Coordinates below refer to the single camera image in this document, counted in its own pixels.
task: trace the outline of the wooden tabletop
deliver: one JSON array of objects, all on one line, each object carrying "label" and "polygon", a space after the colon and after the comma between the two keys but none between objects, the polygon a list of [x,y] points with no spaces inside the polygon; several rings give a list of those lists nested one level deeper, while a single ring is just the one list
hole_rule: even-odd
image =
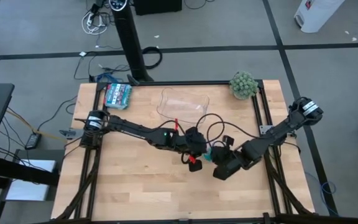
[{"label": "wooden tabletop", "polygon": [[[264,80],[264,86],[273,123],[278,124],[288,114],[280,83],[278,80]],[[258,135],[252,101],[235,99],[226,85],[135,86],[128,109],[109,111],[122,119],[156,127],[164,122],[157,113],[157,106],[162,90],[167,87],[194,95],[208,95],[207,113],[219,114],[225,121]],[[92,110],[95,89],[96,84],[80,86],[74,118],[86,119]],[[206,133],[208,126],[217,121],[217,118],[208,116],[200,131]],[[173,128],[173,125],[167,124],[166,127]],[[82,129],[83,123],[73,120],[72,128]],[[220,130],[221,127],[215,125],[210,136],[216,136]],[[234,146],[250,139],[230,126],[226,126],[225,134],[235,139]],[[77,145],[70,145],[67,152]],[[52,218],[61,214],[76,194],[84,153],[83,148],[78,148],[65,158]],[[297,148],[284,144],[281,159],[289,188],[307,209],[314,211]],[[191,173],[188,166],[180,162],[179,154],[158,150],[144,140],[122,133],[106,134],[103,137],[92,220],[247,218],[261,217],[264,212],[274,216],[263,161],[249,170],[241,169],[222,181],[212,176],[216,166],[201,160],[203,169]],[[281,190],[278,186],[277,189],[283,210]],[[88,193],[82,215],[86,213],[87,202]]]}]

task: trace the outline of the white container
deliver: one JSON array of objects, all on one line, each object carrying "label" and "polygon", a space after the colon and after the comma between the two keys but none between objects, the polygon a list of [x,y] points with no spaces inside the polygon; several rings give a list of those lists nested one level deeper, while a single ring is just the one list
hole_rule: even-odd
[{"label": "white container", "polygon": [[345,0],[302,0],[295,21],[305,33],[318,32]]}]

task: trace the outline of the black metal frame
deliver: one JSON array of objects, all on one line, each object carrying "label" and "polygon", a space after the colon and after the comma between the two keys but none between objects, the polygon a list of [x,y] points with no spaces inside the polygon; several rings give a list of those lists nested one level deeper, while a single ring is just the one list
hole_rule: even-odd
[{"label": "black metal frame", "polygon": [[[138,86],[228,85],[228,83],[229,83],[228,80],[182,81],[182,82],[143,82],[143,83],[140,83],[140,85],[138,85]],[[259,83],[259,93],[261,94],[261,97],[262,97],[262,104],[264,107],[267,124],[271,124],[272,118],[271,118],[270,111],[269,111],[269,105],[268,105],[267,99],[266,99],[263,81],[258,80],[258,83]],[[104,89],[104,87],[106,87],[106,85],[107,85],[107,83],[97,83],[96,84],[96,94],[95,94],[94,103],[93,103],[93,110],[98,109],[98,106],[99,106],[98,104],[99,104],[100,97],[101,97],[101,91]],[[262,117],[261,117],[260,110],[259,110],[259,103],[258,103],[258,99],[256,96],[252,97],[252,102],[253,102],[253,106],[254,106],[255,117],[257,119],[257,125],[258,126],[263,125]],[[279,174],[280,178],[282,180],[284,180],[284,182],[285,182],[285,176],[284,176],[283,169],[282,169],[282,162],[281,162],[280,157],[277,156],[278,149],[277,148],[273,149],[273,152],[275,154],[275,162],[276,162],[277,167],[279,167],[279,166],[281,167],[280,169],[278,169],[278,174]],[[101,155],[101,150],[96,150],[94,162],[97,162],[99,164],[100,155]],[[84,156],[84,163],[83,163],[83,167],[82,167],[82,171],[81,171],[80,186],[83,184],[84,180],[86,179],[90,159],[91,159],[91,150],[86,149],[85,156]],[[265,161],[265,166],[267,168],[267,163],[271,162],[269,154],[264,155],[264,161]],[[278,215],[281,213],[281,211],[280,211],[280,204],[278,202],[275,181],[269,173],[267,173],[267,175],[268,175],[270,194],[272,196],[273,210],[274,210],[275,215]],[[90,189],[88,206],[87,206],[85,218],[89,218],[89,219],[92,218],[96,184],[97,184],[97,178],[93,179],[93,181],[91,183],[91,189]],[[288,199],[286,197],[284,197],[284,200],[285,200],[285,208],[286,208],[287,213],[292,214],[291,205],[290,205]],[[81,209],[82,209],[82,200],[79,203],[79,205],[76,207],[74,218],[81,217]],[[269,215],[265,214],[263,218],[255,217],[255,218],[222,218],[222,219],[192,219],[192,220],[101,221],[101,222],[92,222],[92,223],[182,223],[182,222],[183,223],[190,223],[190,222],[191,223],[247,223],[247,222],[261,223],[261,222],[266,221],[266,218],[268,218],[268,217],[269,217]]]}]

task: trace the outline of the black desk leg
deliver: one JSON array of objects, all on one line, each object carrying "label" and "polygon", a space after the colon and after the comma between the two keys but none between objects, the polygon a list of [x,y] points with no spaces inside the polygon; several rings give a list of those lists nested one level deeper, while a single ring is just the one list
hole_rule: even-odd
[{"label": "black desk leg", "polygon": [[0,176],[57,186],[59,174],[0,159]]}]

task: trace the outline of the succulent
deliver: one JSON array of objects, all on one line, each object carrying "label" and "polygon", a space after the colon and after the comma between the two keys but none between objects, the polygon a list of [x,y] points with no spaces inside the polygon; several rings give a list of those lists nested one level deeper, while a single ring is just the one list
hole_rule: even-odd
[{"label": "succulent", "polygon": [[248,72],[237,72],[230,80],[229,86],[233,95],[239,100],[246,100],[255,96],[258,90],[258,83]]}]

